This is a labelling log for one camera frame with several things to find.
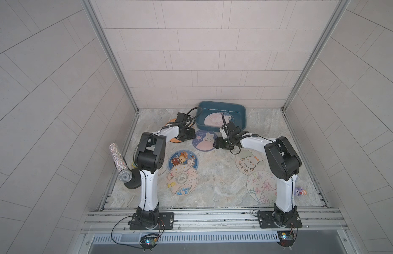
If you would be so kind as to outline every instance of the black cable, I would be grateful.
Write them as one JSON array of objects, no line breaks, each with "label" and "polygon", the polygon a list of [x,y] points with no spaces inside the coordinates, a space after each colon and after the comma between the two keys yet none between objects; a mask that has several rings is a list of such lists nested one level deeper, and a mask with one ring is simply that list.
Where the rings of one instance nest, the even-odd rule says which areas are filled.
[{"label": "black cable", "polygon": [[128,218],[128,217],[132,217],[132,215],[131,215],[131,216],[124,217],[124,218],[121,219],[118,223],[116,223],[116,225],[113,227],[112,231],[110,232],[110,238],[112,238],[112,241],[113,241],[114,243],[116,243],[116,244],[125,245],[125,246],[129,246],[129,247],[133,247],[133,248],[136,248],[136,249],[141,249],[141,250],[143,250],[143,248],[136,247],[136,246],[132,246],[132,245],[130,245],[130,244],[118,243],[118,242],[116,242],[116,241],[113,239],[113,230],[115,229],[115,227],[116,227],[122,220],[124,220],[125,218]]}]

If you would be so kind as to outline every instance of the sparkly microphone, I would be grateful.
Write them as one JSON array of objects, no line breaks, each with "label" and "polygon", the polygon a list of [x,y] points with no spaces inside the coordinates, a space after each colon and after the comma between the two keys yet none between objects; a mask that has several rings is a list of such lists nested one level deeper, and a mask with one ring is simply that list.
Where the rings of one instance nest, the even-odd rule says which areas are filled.
[{"label": "sparkly microphone", "polygon": [[120,153],[118,145],[112,143],[109,146],[110,153],[112,153],[113,161],[115,162],[116,169],[119,171],[119,180],[122,182],[128,182],[132,178],[132,173],[128,169],[126,162],[123,160],[123,156]]}]

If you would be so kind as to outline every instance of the bunny coaster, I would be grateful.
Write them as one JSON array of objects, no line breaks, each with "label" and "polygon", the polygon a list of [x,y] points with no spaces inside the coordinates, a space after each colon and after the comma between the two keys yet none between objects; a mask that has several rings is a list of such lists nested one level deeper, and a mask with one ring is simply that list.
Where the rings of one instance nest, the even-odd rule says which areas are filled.
[{"label": "bunny coaster", "polygon": [[236,155],[235,162],[237,168],[245,175],[264,170],[263,156],[255,150],[242,149],[240,154]]},{"label": "bunny coaster", "polygon": [[192,145],[199,151],[208,152],[214,148],[215,139],[218,137],[213,131],[198,130],[195,132],[196,138],[192,140]]},{"label": "bunny coaster", "polygon": [[199,160],[198,157],[196,157],[196,155],[194,154],[194,152],[191,152],[189,150],[179,150],[176,151],[173,155],[171,155],[168,161],[168,167],[169,169],[172,169],[174,166],[179,164],[188,164],[189,166],[197,169],[199,165]]},{"label": "bunny coaster", "polygon": [[247,178],[247,191],[262,204],[273,204],[277,199],[276,178],[271,172],[254,171]]}]

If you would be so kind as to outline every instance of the cartoon coaster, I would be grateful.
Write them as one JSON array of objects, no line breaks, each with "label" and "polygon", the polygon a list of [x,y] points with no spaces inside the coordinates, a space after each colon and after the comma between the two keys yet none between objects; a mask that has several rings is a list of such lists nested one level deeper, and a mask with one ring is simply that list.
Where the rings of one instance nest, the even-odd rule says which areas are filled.
[{"label": "cartoon coaster", "polygon": [[189,150],[179,150],[171,155],[171,158],[168,161],[168,167],[169,169],[172,169],[174,166],[179,164],[188,164],[195,169],[198,169],[198,162],[198,157],[196,157],[193,152]]},{"label": "cartoon coaster", "polygon": [[275,176],[267,171],[254,171],[247,178],[247,191],[262,204],[273,204],[277,199]]},{"label": "cartoon coaster", "polygon": [[[169,120],[168,121],[168,123],[170,123],[170,122],[175,122],[175,120],[176,120],[176,118],[174,118],[174,119],[171,119],[171,120]],[[181,143],[182,141],[179,141],[179,140],[177,140],[176,138],[172,138],[172,139],[170,139],[170,142],[173,142],[173,143]]]},{"label": "cartoon coaster", "polygon": [[213,131],[198,130],[195,135],[196,138],[192,140],[192,144],[196,149],[203,152],[215,149],[214,141],[218,136]]},{"label": "cartoon coaster", "polygon": [[174,166],[167,175],[169,190],[176,195],[188,195],[198,184],[198,173],[188,164]]},{"label": "cartoon coaster", "polygon": [[226,123],[229,123],[229,122],[234,123],[235,122],[235,120],[231,114],[226,113],[226,112],[217,112],[217,113],[212,113],[212,114],[207,115],[205,117],[204,124],[206,126],[210,126],[210,127],[219,127],[219,128],[222,127],[222,125],[223,125],[222,113],[223,113],[223,117],[224,117],[224,120],[226,121]]},{"label": "cartoon coaster", "polygon": [[255,150],[242,149],[240,154],[236,155],[235,162],[237,168],[245,175],[264,170],[263,156]]}]

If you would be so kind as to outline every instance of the butterfly coaster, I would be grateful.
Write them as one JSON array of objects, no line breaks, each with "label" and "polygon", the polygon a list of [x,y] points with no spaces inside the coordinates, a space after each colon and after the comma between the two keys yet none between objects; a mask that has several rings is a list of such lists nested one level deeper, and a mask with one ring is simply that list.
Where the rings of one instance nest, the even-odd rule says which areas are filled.
[{"label": "butterfly coaster", "polygon": [[275,176],[267,171],[254,171],[247,178],[247,191],[262,204],[273,204],[277,199]]}]

